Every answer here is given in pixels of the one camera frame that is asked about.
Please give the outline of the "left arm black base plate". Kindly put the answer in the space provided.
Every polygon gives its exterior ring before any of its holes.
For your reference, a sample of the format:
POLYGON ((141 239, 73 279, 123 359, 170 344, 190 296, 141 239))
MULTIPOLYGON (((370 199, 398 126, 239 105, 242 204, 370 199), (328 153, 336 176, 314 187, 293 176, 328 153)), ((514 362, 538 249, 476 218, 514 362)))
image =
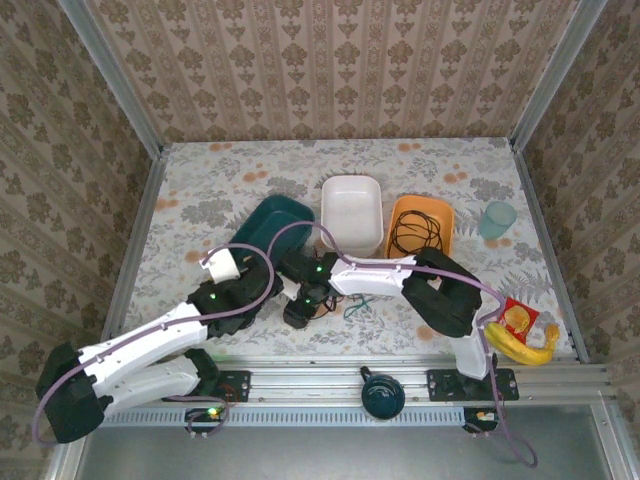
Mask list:
POLYGON ((213 395, 229 403, 246 403, 251 390, 251 372, 248 370, 222 370, 213 395))

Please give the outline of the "white plastic tray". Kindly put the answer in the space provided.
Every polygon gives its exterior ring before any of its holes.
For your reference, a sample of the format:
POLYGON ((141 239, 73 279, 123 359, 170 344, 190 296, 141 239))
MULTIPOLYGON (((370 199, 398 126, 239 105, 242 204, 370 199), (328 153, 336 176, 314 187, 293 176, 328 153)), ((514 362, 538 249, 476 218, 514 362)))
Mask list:
POLYGON ((321 225, 344 254, 373 255, 384 239, 379 183, 366 175, 327 179, 321 192, 321 225))

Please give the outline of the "red snack packet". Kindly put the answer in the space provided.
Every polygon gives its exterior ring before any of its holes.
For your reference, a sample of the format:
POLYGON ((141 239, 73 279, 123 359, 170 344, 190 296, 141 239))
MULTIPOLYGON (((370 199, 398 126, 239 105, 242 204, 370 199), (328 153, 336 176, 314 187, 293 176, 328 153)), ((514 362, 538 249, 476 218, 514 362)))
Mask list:
POLYGON ((540 312, 521 303, 514 298, 507 297, 505 309, 498 323, 504 326, 522 344, 527 343, 527 335, 535 324, 540 312))

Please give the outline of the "orange plastic tray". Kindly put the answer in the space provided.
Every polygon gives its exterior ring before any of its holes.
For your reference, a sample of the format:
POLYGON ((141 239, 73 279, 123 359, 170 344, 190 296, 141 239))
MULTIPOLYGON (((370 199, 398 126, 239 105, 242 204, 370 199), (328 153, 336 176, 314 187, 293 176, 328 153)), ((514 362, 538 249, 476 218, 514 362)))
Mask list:
POLYGON ((443 200, 419 195, 399 197, 392 208, 385 257, 417 255, 426 247, 450 255, 454 220, 453 208, 443 200))

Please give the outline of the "dark teal pot lid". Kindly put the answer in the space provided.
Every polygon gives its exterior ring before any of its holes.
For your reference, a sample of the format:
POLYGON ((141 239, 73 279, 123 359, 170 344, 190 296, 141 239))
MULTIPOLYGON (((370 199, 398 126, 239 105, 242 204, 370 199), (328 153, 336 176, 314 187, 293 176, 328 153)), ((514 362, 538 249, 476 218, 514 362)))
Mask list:
POLYGON ((386 374, 373 374, 363 366, 360 375, 364 381, 361 401, 366 412, 378 420, 391 420, 404 409, 406 396, 403 386, 386 374))

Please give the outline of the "aluminium table side rail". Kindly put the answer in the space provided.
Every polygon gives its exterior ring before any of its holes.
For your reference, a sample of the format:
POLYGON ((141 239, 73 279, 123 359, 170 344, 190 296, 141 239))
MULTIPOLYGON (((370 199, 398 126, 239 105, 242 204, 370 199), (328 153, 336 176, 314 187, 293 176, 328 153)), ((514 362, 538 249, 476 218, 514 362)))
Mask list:
POLYGON ((527 199, 527 204, 531 212, 541 250, 545 258, 551 282, 554 287, 556 298, 563 320, 566 325, 568 336, 572 341, 573 349, 577 360, 582 364, 589 364, 591 359, 586 348, 586 344, 581 333, 565 281, 562 277, 561 269, 555 255, 549 231, 545 222, 538 197, 529 174, 523 153, 515 146, 511 147, 514 163, 517 168, 522 188, 527 199))
POLYGON ((155 205, 164 180, 168 155, 169 150, 164 149, 151 164, 102 330, 101 341, 117 336, 125 323, 155 205))

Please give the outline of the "aluminium mounting rail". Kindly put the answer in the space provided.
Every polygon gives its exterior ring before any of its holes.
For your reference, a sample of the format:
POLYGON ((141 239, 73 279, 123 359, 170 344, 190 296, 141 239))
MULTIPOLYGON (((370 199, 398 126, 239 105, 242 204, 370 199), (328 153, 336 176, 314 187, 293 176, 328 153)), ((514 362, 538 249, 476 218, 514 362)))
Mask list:
MULTIPOLYGON (((388 374, 403 385, 409 404, 429 402, 427 372, 451 369, 451 356, 227 357, 216 360, 222 370, 251 373, 248 404, 273 406, 353 406, 360 400, 360 368, 388 374)), ((586 405, 615 398, 604 366, 560 359, 532 367, 499 362, 515 373, 517 405, 586 405)))

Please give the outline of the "floral patterned table cover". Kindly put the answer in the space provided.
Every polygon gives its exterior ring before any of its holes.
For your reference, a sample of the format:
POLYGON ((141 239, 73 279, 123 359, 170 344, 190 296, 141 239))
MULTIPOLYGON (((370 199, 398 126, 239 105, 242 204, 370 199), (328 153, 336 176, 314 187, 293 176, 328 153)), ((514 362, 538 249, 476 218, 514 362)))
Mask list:
MULTIPOLYGON (((545 328, 563 315, 532 221, 513 153, 503 138, 306 140, 185 143, 169 151, 123 330, 150 322, 208 278, 199 261, 227 243, 266 197, 281 194, 313 210, 323 183, 366 175, 381 187, 383 210, 407 194, 441 199, 455 214, 453 258, 492 289, 540 312, 527 341, 544 342, 545 328), (517 218, 496 240, 478 231, 494 201, 517 218)), ((286 325, 286 300, 271 300, 247 329, 210 341, 217 357, 447 355, 403 299, 346 299, 335 312, 301 330, 286 325)))

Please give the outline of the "translucent teal cup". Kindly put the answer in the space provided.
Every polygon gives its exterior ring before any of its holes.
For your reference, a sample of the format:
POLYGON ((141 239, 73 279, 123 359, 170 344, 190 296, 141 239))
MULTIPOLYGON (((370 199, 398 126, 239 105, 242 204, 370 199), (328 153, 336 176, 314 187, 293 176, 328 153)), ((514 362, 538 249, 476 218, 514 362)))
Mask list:
POLYGON ((503 201, 491 202, 484 210, 478 231, 485 240, 496 240, 504 235, 517 218, 516 210, 503 201))

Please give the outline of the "black controller board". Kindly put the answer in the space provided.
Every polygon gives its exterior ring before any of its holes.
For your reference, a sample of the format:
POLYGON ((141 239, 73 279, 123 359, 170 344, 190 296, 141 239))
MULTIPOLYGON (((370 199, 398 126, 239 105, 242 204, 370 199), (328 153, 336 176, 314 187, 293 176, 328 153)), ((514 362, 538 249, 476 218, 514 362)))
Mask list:
POLYGON ((185 429, 191 437, 208 437, 221 429, 227 422, 228 409, 226 407, 196 408, 186 412, 185 429))
POLYGON ((501 420, 503 412, 495 407, 465 407, 463 414, 464 425, 462 428, 468 433, 504 432, 501 420))

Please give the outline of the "grey metal panel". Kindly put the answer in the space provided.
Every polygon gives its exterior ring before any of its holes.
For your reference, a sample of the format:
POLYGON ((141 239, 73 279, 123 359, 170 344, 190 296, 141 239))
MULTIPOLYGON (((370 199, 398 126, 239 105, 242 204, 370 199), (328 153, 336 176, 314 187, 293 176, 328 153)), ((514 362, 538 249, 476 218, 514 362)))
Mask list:
POLYGON ((59 448, 46 480, 640 480, 619 416, 512 407, 500 434, 427 426, 109 427, 59 448))

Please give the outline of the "dark teal plastic tray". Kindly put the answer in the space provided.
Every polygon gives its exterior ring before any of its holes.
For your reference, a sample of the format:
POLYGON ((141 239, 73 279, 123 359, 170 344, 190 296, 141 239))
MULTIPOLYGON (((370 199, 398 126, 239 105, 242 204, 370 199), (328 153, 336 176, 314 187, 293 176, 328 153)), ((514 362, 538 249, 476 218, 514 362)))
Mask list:
MULTIPOLYGON (((299 222, 315 221, 306 205, 284 195, 271 195, 260 202, 233 235, 230 242, 248 244, 267 252, 274 235, 283 227, 299 222)), ((283 232, 269 254, 276 265, 289 250, 299 250, 311 235, 311 226, 297 226, 283 232)))

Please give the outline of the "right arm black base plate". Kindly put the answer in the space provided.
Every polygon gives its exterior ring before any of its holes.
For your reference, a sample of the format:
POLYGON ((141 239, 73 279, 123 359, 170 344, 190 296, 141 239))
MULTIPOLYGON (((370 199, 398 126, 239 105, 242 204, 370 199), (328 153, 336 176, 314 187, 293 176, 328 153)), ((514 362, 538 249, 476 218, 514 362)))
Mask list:
MULTIPOLYGON (((516 401, 520 398, 515 373, 512 369, 495 371, 499 399, 516 401)), ((432 369, 426 372, 429 399, 432 402, 492 401, 494 399, 490 375, 478 380, 459 373, 456 369, 432 369)))

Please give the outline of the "yellow banana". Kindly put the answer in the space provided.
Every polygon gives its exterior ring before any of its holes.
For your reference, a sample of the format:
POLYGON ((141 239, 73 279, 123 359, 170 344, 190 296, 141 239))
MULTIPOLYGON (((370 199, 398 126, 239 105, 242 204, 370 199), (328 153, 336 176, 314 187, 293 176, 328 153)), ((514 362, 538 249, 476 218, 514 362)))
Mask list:
POLYGON ((545 330, 545 345, 534 348, 520 342, 504 326, 491 322, 484 330, 488 342, 511 360, 527 365, 539 366, 549 363, 559 339, 559 328, 556 324, 548 325, 545 330))

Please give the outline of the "aluminium frame post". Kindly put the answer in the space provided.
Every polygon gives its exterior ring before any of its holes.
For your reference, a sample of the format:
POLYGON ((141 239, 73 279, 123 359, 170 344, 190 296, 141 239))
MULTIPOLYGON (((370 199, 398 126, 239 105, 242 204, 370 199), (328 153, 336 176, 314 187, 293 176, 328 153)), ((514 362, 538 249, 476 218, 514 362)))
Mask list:
POLYGON ((550 57, 510 136, 514 151, 522 151, 574 64, 608 0, 579 0, 572 17, 550 57))
POLYGON ((59 0, 62 10, 79 35, 90 57, 100 71, 118 105, 125 113, 139 141, 153 162, 163 151, 163 141, 152 125, 128 80, 122 62, 116 58, 103 29, 98 25, 85 0, 59 0))

